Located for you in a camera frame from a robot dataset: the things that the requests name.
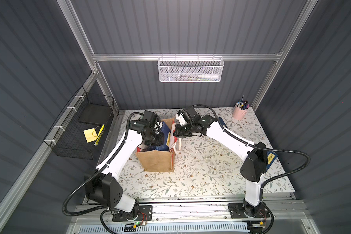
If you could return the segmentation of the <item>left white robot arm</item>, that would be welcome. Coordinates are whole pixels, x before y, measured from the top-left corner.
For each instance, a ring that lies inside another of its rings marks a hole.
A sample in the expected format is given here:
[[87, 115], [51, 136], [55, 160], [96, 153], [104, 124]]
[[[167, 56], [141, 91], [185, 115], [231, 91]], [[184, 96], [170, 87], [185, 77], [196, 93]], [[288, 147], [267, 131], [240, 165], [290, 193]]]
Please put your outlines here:
[[[96, 171], [67, 196], [62, 205], [62, 213], [66, 216], [84, 215], [99, 209], [119, 210], [129, 218], [136, 218], [139, 213], [138, 201], [123, 192], [119, 184], [121, 171], [134, 150], [145, 143], [149, 146], [160, 146], [164, 134], [160, 131], [161, 120], [150, 111], [130, 114], [123, 137], [107, 158], [96, 167]], [[97, 202], [99, 206], [80, 212], [68, 211], [71, 198], [82, 187], [86, 197]]]

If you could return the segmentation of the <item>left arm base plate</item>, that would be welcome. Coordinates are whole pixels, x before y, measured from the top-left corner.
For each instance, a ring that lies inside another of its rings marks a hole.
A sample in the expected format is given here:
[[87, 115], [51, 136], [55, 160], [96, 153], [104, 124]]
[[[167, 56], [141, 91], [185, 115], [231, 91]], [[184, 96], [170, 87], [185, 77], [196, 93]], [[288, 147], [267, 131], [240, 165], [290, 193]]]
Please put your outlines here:
[[151, 205], [139, 205], [135, 206], [131, 212], [125, 212], [122, 210], [113, 211], [113, 222], [124, 222], [124, 221], [151, 221], [153, 214], [153, 206]]

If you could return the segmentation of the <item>jute canvas bag red trim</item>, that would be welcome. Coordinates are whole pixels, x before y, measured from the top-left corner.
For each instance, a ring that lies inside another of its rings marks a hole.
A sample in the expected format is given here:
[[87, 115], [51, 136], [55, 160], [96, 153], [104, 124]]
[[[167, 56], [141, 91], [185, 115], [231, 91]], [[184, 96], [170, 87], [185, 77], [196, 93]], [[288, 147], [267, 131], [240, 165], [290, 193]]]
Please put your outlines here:
[[170, 128], [169, 151], [150, 150], [149, 148], [142, 150], [138, 147], [137, 152], [135, 152], [144, 171], [147, 172], [173, 172], [175, 170], [175, 156], [181, 151], [181, 139], [173, 136], [176, 124], [175, 119], [163, 119], [162, 121], [164, 121]]

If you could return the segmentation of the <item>blue book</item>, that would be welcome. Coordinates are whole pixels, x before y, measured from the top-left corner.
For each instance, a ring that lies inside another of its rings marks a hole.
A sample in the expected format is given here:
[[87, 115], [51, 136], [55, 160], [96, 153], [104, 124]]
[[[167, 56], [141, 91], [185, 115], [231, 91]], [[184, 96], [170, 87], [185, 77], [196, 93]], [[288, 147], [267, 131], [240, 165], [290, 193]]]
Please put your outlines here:
[[278, 154], [276, 154], [275, 152], [267, 151], [268, 164], [266, 166], [265, 172], [267, 172], [270, 169], [271, 165], [274, 163], [274, 161], [277, 159], [277, 157], [278, 157]]
[[223, 127], [226, 127], [226, 124], [225, 124], [224, 120], [223, 120], [221, 117], [219, 117], [218, 120], [219, 120], [219, 123], [220, 123]]
[[156, 146], [155, 150], [158, 151], [169, 151], [169, 144], [170, 144], [170, 128], [167, 124], [162, 121], [161, 122], [161, 131], [163, 135], [162, 144], [160, 146]]

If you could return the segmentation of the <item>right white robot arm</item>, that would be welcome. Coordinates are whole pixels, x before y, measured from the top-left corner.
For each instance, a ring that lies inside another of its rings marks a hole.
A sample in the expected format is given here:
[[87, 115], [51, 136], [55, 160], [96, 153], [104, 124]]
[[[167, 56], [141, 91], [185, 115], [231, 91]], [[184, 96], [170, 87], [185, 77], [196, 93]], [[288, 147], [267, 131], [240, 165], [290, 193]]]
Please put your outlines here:
[[[246, 179], [246, 193], [242, 209], [247, 217], [254, 218], [260, 213], [260, 210], [266, 209], [263, 202], [263, 191], [267, 184], [295, 174], [305, 169], [311, 162], [311, 157], [304, 152], [270, 149], [262, 142], [254, 143], [244, 139], [231, 131], [222, 118], [216, 114], [215, 110], [206, 105], [195, 104], [180, 110], [176, 114], [176, 119], [179, 123], [175, 126], [175, 137], [208, 136], [229, 148], [241, 158], [243, 165], [240, 174]], [[306, 162], [287, 173], [265, 180], [264, 175], [270, 166], [269, 152], [301, 155], [306, 158]]]

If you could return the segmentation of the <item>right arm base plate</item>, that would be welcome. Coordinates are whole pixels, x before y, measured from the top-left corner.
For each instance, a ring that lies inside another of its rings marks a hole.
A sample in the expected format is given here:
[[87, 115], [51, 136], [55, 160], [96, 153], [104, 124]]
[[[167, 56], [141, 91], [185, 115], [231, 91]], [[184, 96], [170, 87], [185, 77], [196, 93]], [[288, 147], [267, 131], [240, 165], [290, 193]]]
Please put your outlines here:
[[231, 218], [269, 218], [271, 214], [264, 202], [258, 206], [252, 206], [245, 201], [238, 203], [229, 203], [228, 210]]

